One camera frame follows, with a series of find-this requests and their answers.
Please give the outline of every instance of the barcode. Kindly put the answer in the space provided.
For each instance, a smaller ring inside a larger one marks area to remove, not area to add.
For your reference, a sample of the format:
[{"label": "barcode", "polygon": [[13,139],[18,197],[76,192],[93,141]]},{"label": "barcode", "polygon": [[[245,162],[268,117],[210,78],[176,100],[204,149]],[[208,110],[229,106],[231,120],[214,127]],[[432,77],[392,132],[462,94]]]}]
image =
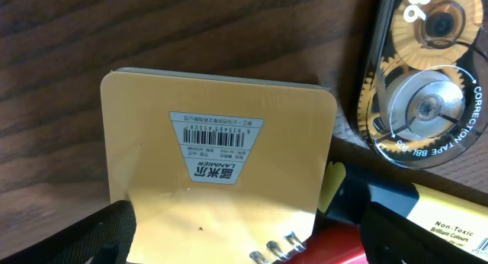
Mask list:
[{"label": "barcode", "polygon": [[481,244],[474,250],[475,253],[488,253],[488,238],[485,238]]},{"label": "barcode", "polygon": [[212,146],[244,147],[244,133],[227,133],[183,128],[183,142]]}]

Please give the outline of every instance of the dark wood surface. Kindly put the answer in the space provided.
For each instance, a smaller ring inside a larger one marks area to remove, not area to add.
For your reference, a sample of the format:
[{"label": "dark wood surface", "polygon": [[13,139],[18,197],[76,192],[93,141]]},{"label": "dark wood surface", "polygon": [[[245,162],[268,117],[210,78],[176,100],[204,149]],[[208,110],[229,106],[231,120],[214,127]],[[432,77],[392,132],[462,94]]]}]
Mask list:
[{"label": "dark wood surface", "polygon": [[138,66],[320,84],[334,160],[488,205],[484,136],[430,172],[362,146],[344,116],[374,0],[0,0],[0,257],[109,202],[99,85]]}]

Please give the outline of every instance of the number 36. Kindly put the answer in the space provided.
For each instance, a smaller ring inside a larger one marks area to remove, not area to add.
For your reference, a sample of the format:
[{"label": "number 36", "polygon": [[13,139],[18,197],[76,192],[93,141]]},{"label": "number 36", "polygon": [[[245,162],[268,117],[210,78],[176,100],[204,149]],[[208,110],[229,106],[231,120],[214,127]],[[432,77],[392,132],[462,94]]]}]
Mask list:
[{"label": "number 36", "polygon": [[419,8],[418,5],[427,5],[431,0],[409,0],[410,5],[405,8],[403,12],[403,18],[407,23],[413,23],[417,19],[421,18],[425,21],[427,15]]}]

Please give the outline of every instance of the yellow notebook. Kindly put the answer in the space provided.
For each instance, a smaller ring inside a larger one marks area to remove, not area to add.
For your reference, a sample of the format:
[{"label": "yellow notebook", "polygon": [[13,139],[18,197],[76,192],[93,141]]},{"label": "yellow notebook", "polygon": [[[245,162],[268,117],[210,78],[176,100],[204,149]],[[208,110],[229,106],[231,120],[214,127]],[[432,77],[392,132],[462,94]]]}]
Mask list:
[{"label": "yellow notebook", "polygon": [[271,263],[313,229],[336,101],[320,86],[125,68],[101,101],[133,263]]}]

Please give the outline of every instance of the red object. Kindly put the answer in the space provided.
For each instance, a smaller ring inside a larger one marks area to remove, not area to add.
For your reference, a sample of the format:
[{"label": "red object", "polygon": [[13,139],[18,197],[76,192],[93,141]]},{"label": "red object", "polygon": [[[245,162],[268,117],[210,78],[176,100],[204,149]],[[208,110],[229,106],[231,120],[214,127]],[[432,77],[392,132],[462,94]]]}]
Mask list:
[{"label": "red object", "polygon": [[337,224],[307,240],[307,249],[285,264],[368,264],[357,227]]}]

